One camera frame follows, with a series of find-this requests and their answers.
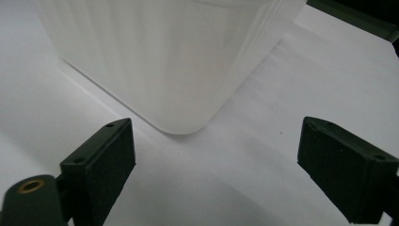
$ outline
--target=black object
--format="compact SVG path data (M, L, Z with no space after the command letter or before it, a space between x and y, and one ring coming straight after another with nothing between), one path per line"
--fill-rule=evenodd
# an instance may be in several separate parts
M132 122L108 123L61 162L61 175L31 177L6 193L0 226L104 224L136 164Z
M306 117L298 164L349 222L399 219L399 160L340 126Z

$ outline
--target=small screw hole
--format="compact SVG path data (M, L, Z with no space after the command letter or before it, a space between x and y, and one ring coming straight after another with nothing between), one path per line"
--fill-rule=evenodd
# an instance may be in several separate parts
M385 160L385 156L382 156L380 154L375 155L375 158L379 160Z
M44 186L43 180L32 180L24 183L18 188L18 192L21 194L28 194L34 192Z
M82 157L76 158L75 160L73 160L74 163L82 163L84 161L85 161L85 158L82 158Z

